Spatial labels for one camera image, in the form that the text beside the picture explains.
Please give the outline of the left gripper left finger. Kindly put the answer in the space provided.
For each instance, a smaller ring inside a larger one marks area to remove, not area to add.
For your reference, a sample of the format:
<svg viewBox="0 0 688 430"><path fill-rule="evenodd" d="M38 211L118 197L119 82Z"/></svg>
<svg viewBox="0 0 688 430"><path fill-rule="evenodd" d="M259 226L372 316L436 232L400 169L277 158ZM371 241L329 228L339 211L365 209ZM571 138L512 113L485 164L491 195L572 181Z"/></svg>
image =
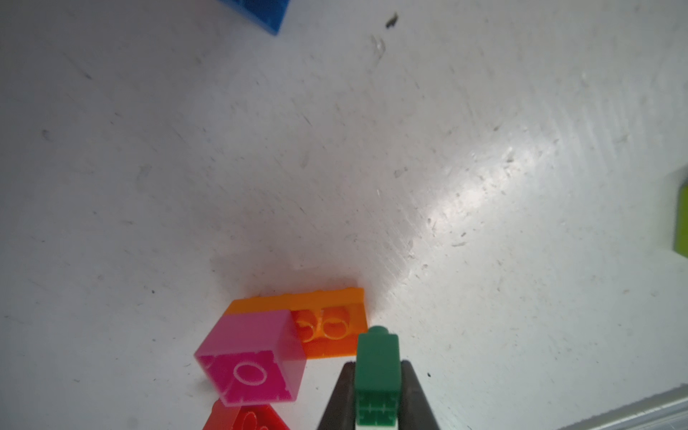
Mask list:
<svg viewBox="0 0 688 430"><path fill-rule="evenodd" d="M345 363L317 430L356 429L355 374L356 363Z"/></svg>

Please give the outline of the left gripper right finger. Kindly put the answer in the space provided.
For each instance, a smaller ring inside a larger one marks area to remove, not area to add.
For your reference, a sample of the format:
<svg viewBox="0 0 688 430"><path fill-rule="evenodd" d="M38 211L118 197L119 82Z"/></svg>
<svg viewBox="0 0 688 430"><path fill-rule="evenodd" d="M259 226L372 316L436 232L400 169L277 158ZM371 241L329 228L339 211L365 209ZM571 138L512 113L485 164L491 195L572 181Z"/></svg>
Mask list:
<svg viewBox="0 0 688 430"><path fill-rule="evenodd" d="M401 403L399 430L439 430L412 363L401 361Z"/></svg>

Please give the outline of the dark green lego brick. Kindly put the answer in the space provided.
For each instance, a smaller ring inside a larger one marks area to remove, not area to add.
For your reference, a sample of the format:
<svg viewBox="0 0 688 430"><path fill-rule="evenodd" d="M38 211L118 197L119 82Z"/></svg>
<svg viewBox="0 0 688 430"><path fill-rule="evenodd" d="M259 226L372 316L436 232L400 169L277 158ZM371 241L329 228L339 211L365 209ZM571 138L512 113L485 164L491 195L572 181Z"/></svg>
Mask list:
<svg viewBox="0 0 688 430"><path fill-rule="evenodd" d="M395 426L401 401L401 354L397 334L383 326L358 336L355 371L358 426Z"/></svg>

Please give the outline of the orange long lego brick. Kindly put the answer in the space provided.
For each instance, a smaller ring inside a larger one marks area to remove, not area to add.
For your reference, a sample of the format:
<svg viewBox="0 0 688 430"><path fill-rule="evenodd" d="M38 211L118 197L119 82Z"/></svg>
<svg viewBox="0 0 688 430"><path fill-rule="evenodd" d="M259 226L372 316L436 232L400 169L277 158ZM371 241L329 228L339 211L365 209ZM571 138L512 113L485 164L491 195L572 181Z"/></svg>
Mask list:
<svg viewBox="0 0 688 430"><path fill-rule="evenodd" d="M365 309L363 288L343 288L238 299L225 313L290 311L306 357L316 359L357 354L358 335L368 331Z"/></svg>

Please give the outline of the pink lego brick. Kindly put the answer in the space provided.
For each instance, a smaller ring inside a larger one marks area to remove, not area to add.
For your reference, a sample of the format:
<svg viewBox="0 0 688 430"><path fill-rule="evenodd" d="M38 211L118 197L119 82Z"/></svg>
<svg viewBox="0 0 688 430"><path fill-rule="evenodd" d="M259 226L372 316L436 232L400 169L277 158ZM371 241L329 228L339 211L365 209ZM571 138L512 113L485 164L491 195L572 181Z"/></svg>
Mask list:
<svg viewBox="0 0 688 430"><path fill-rule="evenodd" d="M226 407L293 402L306 368L288 310L224 315L195 359Z"/></svg>

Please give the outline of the blue small lego brick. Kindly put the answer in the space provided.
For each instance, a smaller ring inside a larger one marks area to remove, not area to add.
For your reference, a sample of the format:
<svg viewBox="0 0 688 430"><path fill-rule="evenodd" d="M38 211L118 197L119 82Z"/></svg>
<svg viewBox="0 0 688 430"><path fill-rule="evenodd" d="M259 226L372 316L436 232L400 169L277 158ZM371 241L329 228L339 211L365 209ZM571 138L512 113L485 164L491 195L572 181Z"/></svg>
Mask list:
<svg viewBox="0 0 688 430"><path fill-rule="evenodd" d="M290 0L220 0L273 36L279 33Z"/></svg>

